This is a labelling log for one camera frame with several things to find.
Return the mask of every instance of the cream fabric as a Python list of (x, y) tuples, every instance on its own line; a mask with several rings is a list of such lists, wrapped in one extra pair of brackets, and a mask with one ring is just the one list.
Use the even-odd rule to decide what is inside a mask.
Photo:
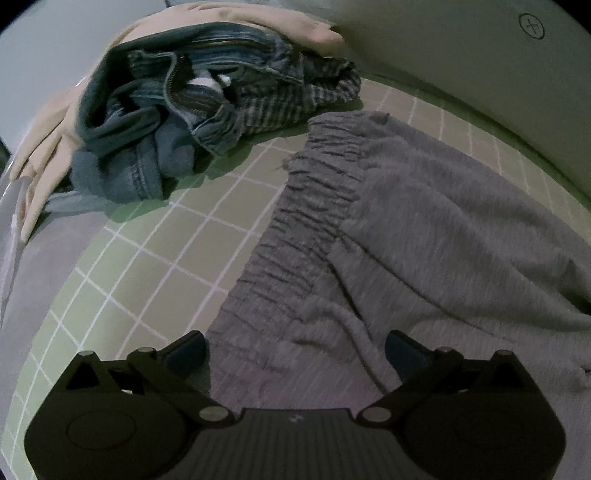
[(333, 32), (330, 25), (300, 12), (266, 5), (230, 2), (183, 4), (134, 22), (109, 43), (105, 53), (78, 85), (58, 95), (39, 111), (15, 153), (9, 172), (11, 180), (33, 178), (26, 195), (22, 241), (28, 240), (47, 199), (70, 170), (73, 153), (83, 145), (74, 130), (78, 105), (88, 78), (106, 52), (118, 44), (137, 38), (218, 21), (276, 31), (291, 42), (322, 56), (338, 55), (343, 45), (343, 38)]

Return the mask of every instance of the grid pattern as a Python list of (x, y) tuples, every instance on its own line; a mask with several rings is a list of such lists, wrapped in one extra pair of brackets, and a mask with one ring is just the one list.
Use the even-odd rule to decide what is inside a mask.
[[(388, 112), (471, 155), (591, 243), (591, 213), (543, 158), (499, 127), (384, 79), (364, 79), (360, 97), (356, 108)], [(18, 480), (35, 478), (24, 432), (77, 351), (124, 358), (209, 327), (271, 219), (287, 180), (282, 161), (305, 141), (304, 127), (259, 135), (183, 179), (169, 201), (115, 212), (54, 300), (23, 366), (1, 443)]]

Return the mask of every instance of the metal screw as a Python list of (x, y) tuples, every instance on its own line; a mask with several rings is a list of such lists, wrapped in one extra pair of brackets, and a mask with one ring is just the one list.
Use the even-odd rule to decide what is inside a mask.
[(361, 416), (372, 423), (382, 423), (388, 421), (392, 413), (387, 408), (370, 407), (361, 412)]
[(205, 421), (222, 421), (230, 412), (227, 408), (213, 405), (211, 407), (202, 408), (199, 412), (199, 416)]

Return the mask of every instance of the circled x symbol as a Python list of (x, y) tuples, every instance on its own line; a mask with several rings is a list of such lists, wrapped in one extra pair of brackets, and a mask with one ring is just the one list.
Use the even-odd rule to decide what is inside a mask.
[(542, 40), (546, 35), (542, 22), (535, 15), (521, 14), (519, 16), (519, 25), (525, 33), (536, 40)]

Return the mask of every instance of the beige garment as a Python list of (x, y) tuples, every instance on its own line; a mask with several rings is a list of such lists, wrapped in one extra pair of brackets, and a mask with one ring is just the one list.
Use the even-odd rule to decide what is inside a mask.
[(26, 195), (25, 220), (21, 239), (26, 242), (49, 196), (65, 178), (72, 164), (72, 155), (82, 145), (74, 125), (80, 98), (88, 79), (110, 48), (137, 38), (175, 28), (210, 22), (232, 22), (273, 30), (291, 42), (322, 56), (336, 56), (343, 38), (328, 24), (306, 14), (268, 7), (266, 5), (222, 3), (183, 4), (167, 8), (134, 22), (107, 46), (89, 74), (74, 88), (46, 104), (33, 120), (10, 166), (10, 178), (32, 177)]

